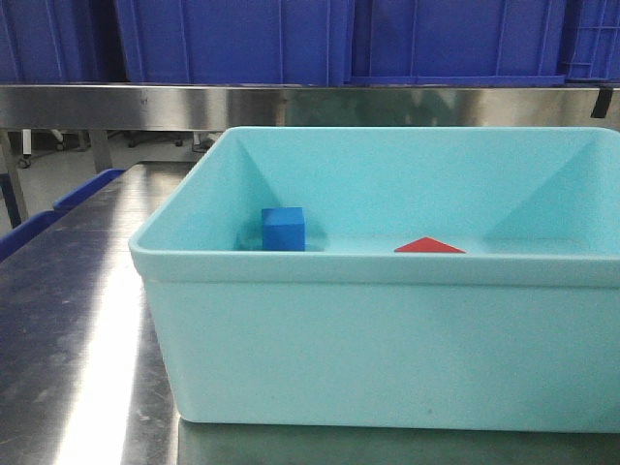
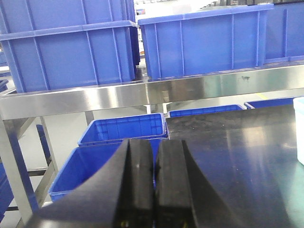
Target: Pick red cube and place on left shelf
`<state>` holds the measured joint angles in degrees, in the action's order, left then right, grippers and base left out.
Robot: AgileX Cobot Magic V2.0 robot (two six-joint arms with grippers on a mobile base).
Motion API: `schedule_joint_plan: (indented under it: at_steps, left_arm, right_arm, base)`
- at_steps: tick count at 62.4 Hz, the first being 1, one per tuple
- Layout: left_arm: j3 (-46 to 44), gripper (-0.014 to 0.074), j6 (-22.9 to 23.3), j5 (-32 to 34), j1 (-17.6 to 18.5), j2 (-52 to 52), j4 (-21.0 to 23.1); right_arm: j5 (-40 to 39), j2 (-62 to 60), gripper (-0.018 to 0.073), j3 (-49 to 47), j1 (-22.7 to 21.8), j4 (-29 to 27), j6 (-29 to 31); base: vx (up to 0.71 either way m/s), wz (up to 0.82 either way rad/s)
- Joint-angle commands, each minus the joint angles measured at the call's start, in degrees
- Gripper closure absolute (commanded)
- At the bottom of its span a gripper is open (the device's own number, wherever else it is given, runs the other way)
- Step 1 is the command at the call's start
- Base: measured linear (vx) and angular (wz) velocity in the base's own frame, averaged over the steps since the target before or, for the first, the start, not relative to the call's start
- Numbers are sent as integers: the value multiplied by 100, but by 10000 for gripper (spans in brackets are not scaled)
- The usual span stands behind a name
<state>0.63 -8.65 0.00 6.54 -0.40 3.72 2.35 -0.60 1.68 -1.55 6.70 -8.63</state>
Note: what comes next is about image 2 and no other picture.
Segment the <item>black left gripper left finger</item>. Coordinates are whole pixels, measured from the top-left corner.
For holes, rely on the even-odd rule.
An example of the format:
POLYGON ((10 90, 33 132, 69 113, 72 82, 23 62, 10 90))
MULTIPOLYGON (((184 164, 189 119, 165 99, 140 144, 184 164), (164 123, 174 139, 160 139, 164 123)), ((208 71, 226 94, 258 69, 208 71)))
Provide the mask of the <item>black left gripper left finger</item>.
POLYGON ((153 155, 148 140, 126 139, 93 176, 36 211, 27 228, 151 228, 153 155))

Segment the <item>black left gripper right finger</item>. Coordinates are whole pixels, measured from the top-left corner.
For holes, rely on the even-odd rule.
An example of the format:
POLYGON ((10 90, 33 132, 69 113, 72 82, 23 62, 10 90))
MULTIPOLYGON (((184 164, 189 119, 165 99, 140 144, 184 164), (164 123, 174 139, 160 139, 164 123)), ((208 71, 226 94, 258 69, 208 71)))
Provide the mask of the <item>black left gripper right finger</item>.
POLYGON ((158 228, 232 228, 234 216, 185 141, 161 142, 155 170, 158 228))

